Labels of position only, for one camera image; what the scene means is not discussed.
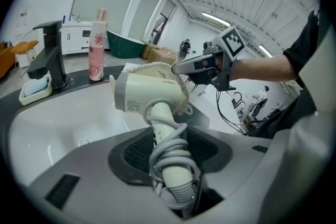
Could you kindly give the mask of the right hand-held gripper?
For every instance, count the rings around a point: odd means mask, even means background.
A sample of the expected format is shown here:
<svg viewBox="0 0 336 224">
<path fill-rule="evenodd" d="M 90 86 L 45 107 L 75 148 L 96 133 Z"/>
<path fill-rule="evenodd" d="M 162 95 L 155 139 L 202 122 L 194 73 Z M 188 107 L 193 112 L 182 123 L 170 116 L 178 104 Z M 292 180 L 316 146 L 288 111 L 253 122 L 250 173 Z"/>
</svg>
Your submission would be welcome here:
<svg viewBox="0 0 336 224">
<path fill-rule="evenodd" d="M 212 85 L 217 91 L 232 91 L 230 85 L 233 64 L 245 49 L 235 26 L 231 26 L 211 41 L 203 44 L 203 54 L 172 66 L 174 74 L 188 74 L 195 85 Z"/>
</svg>

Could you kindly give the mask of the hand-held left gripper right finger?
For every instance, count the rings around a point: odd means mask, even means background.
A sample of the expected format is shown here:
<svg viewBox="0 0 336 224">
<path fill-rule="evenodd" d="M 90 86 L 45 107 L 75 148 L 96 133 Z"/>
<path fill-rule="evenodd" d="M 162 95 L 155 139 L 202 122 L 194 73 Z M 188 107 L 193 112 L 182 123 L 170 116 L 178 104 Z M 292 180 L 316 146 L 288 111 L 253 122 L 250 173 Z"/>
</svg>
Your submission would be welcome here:
<svg viewBox="0 0 336 224">
<path fill-rule="evenodd" d="M 187 223 L 258 223 L 280 166 L 280 136 L 272 140 L 189 127 L 190 151 L 201 171 L 208 207 Z"/>
</svg>

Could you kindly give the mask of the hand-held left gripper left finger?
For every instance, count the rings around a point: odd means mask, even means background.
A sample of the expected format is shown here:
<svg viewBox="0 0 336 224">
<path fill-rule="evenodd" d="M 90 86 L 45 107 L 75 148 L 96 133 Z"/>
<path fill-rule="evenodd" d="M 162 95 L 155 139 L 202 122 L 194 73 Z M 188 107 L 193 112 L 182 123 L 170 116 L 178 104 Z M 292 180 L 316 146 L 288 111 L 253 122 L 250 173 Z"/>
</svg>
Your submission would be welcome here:
<svg viewBox="0 0 336 224">
<path fill-rule="evenodd" d="M 144 128 L 74 149 L 31 183 L 38 209 L 53 223 L 181 223 L 154 193 L 150 176 L 123 156 L 152 134 Z"/>
</svg>

